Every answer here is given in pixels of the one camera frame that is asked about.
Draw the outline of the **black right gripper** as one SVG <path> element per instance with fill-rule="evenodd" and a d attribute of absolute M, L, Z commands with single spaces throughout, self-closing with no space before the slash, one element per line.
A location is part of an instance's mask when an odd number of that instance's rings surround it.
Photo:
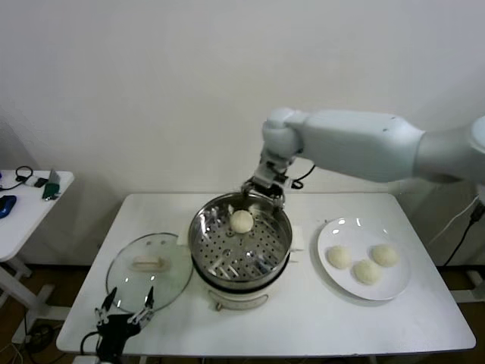
<path fill-rule="evenodd" d="M 272 187 L 271 199 L 273 204 L 276 207 L 284 207 L 285 193 L 281 188 L 288 188 L 291 184 L 291 179 L 286 173 L 293 162 L 293 157 L 283 158 L 269 151 L 262 151 L 252 180 L 248 180 L 242 185 L 242 197 L 245 205 L 250 207 L 261 201 L 261 194 L 256 186 L 258 185 L 265 189 Z"/>

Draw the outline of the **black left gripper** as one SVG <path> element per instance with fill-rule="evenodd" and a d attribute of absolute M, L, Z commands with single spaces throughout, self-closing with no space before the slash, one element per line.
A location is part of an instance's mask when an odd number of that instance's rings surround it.
<path fill-rule="evenodd" d="M 106 363 L 121 363 L 126 342 L 136 336 L 142 329 L 141 325 L 147 325 L 154 315 L 154 287 L 150 288 L 144 307 L 134 315 L 108 315 L 116 293 L 117 287 L 114 287 L 101 307 L 95 308 L 96 328 L 100 337 L 96 355 L 101 362 Z"/>

